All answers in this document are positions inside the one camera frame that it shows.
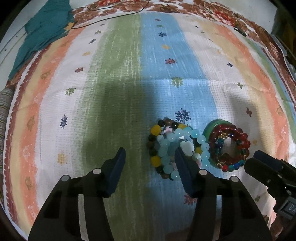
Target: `floral blanket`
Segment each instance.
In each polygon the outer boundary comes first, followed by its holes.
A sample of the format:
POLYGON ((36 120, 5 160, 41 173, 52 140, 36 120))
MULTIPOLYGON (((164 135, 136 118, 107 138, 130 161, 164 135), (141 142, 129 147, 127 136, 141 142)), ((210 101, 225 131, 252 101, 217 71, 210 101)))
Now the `floral blanket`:
MULTIPOLYGON (((157 118, 201 132, 214 119, 230 121, 248 134, 250 156, 262 150, 295 165, 295 83, 263 28, 201 0, 121 1, 93 11, 98 4, 75 10, 74 28, 85 27, 37 52, 13 79, 3 205, 23 237, 62 175, 85 175, 119 147, 126 165, 104 200, 115 240, 186 235, 196 200, 180 180, 156 173, 145 148, 157 118)), ((268 224, 275 219, 274 199, 243 168, 202 168, 238 176, 268 224)))

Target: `red snowflake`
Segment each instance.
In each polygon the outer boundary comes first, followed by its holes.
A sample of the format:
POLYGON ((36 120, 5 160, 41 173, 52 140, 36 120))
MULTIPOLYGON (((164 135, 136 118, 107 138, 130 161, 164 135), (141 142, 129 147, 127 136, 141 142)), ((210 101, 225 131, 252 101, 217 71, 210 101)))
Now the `red snowflake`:
POLYGON ((197 198, 191 198, 188 193, 186 193, 184 197, 185 197, 184 204, 190 204, 192 206, 194 203, 197 202, 197 198))
POLYGON ((76 72, 76 73, 79 73, 79 72, 83 71, 83 69, 84 69, 84 67, 79 67, 79 68, 77 68, 77 69, 75 70, 75 72, 76 72))
POLYGON ((169 59, 166 59, 165 60, 165 63, 166 64, 175 64, 176 63, 176 60, 169 58, 169 59))

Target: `green stripe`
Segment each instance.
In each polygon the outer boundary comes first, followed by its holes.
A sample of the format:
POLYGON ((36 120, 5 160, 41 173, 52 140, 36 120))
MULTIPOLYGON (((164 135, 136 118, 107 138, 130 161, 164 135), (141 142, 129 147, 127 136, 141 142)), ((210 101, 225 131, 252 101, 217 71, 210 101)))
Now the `green stripe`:
POLYGON ((293 138, 294 142, 296 142, 296 126, 295 126, 295 122, 294 122, 294 119, 293 119, 293 113, 291 111, 290 105, 287 103, 287 99, 286 99, 286 96, 284 94, 284 91, 282 90, 282 88, 280 86, 279 79, 276 77, 276 75, 273 72, 269 62, 267 61, 267 56, 265 56, 262 52, 258 51, 258 49, 256 48, 256 46, 254 46, 254 43, 251 40, 249 40, 249 39, 246 39, 246 40, 249 43, 249 45, 260 56, 263 66, 265 67, 265 69, 267 70, 269 76, 271 77, 271 79, 275 83, 275 87, 276 87, 281 99, 283 100, 283 106, 284 106, 284 109, 286 111, 286 117, 287 117, 288 122, 289 122, 289 127, 290 127, 290 130, 291 130, 292 138, 293 138))
POLYGON ((152 224, 147 217, 151 206, 143 198, 151 167, 149 159, 143 158, 147 128, 141 110, 140 25, 138 14, 110 21, 92 59, 75 120, 79 125, 75 129, 84 129, 85 173, 113 158, 119 147, 126 150, 117 190, 104 199, 114 239, 122 241, 148 240, 152 224))

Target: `beaded bracelet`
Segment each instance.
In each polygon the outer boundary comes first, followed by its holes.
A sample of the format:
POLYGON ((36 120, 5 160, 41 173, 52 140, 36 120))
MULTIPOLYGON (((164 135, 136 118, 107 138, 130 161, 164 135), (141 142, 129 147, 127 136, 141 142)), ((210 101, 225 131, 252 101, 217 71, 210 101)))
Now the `beaded bracelet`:
POLYGON ((174 162, 176 149, 180 146, 187 157, 201 165, 201 160, 209 159, 210 145, 199 130, 191 129, 183 123, 169 118, 159 120, 151 128, 146 146, 151 156, 150 162, 163 179, 179 179, 179 172, 174 162))
POLYGON ((215 120, 206 127, 204 134, 208 135, 211 154, 209 161, 214 167, 220 168, 223 172, 233 172, 244 165, 250 154, 248 149, 251 142, 248 141, 248 135, 242 129, 228 121, 215 120), (228 137, 236 143, 237 155, 235 157, 231 157, 228 153, 222 154, 224 141, 228 137))

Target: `teal garment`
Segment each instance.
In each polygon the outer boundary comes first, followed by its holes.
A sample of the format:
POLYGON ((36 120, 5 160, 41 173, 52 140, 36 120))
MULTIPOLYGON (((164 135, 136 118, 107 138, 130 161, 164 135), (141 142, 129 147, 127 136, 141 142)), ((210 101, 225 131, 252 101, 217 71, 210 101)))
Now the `teal garment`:
POLYGON ((48 0, 25 25, 28 35, 17 53, 8 79, 11 80, 36 51, 66 36, 68 31, 64 28, 69 22, 74 22, 69 0, 48 0))

